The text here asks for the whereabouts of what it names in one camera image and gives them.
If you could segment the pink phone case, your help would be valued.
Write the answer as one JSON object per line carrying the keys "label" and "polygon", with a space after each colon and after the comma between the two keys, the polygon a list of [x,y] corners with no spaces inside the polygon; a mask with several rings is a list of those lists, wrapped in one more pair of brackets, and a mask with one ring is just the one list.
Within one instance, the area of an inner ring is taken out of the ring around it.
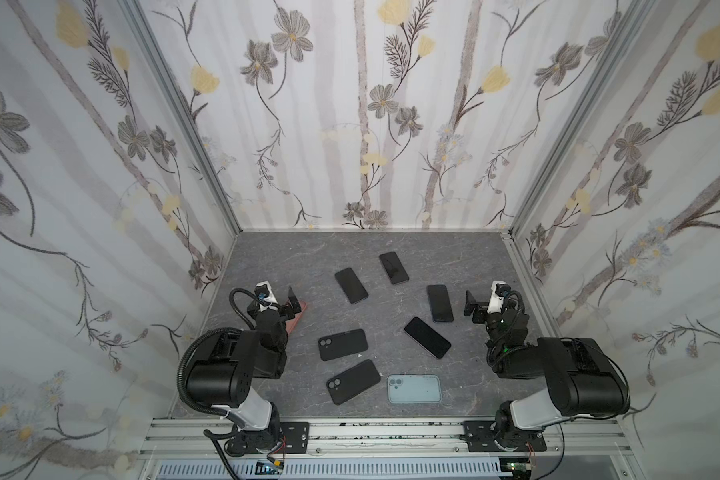
{"label": "pink phone case", "polygon": [[308,305],[305,302],[301,301],[300,311],[295,314],[293,319],[286,321],[286,331],[289,335],[293,333],[299,321],[303,318],[303,315],[306,313],[307,307]]}

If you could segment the black phone picked up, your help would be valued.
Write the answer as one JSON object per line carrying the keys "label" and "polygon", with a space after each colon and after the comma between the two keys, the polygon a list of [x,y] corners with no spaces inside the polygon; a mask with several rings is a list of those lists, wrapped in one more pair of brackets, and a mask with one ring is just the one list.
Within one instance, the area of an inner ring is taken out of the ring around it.
{"label": "black phone picked up", "polygon": [[356,304],[368,297],[366,288],[352,268],[338,271],[334,278],[351,304]]}

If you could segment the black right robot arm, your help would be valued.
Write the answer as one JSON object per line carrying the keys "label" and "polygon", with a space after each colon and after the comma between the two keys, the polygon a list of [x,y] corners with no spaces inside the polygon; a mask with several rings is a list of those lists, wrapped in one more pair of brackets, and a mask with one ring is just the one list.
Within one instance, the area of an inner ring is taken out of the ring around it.
{"label": "black right robot arm", "polygon": [[464,315],[485,326],[486,363],[501,379],[541,378],[545,387],[503,402],[492,421],[465,421],[463,439],[475,452],[537,453],[544,431],[579,418],[610,420],[630,408],[628,381],[590,338],[527,341],[529,315],[520,292],[503,282],[488,301],[465,293]]}

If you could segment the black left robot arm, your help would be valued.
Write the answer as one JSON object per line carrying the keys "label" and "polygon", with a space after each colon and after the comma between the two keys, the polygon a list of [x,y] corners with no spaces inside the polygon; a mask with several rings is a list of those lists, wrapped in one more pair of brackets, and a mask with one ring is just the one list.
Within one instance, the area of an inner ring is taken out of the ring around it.
{"label": "black left robot arm", "polygon": [[290,328],[303,313],[292,289],[285,301],[268,282],[228,295],[244,329],[220,327],[195,339],[181,357],[176,376],[178,395],[189,409],[230,423],[230,430],[208,438],[222,459],[285,449],[278,408],[253,387],[256,379],[279,379],[285,372]]}

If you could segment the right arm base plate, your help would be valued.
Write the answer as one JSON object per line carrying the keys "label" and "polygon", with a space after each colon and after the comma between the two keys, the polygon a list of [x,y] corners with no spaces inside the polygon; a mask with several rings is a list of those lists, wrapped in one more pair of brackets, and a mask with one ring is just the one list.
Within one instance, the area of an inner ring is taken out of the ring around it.
{"label": "right arm base plate", "polygon": [[497,425],[495,421],[464,421],[461,439],[471,453],[545,452],[547,445],[541,431],[520,430],[513,424]]}

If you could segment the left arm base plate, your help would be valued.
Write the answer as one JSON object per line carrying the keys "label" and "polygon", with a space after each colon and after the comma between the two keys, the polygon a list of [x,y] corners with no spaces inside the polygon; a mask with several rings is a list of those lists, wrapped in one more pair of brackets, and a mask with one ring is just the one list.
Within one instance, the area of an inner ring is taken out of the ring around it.
{"label": "left arm base plate", "polygon": [[266,430],[237,432],[224,442],[223,450],[231,457],[270,452],[305,454],[309,433],[308,422],[281,422]]}

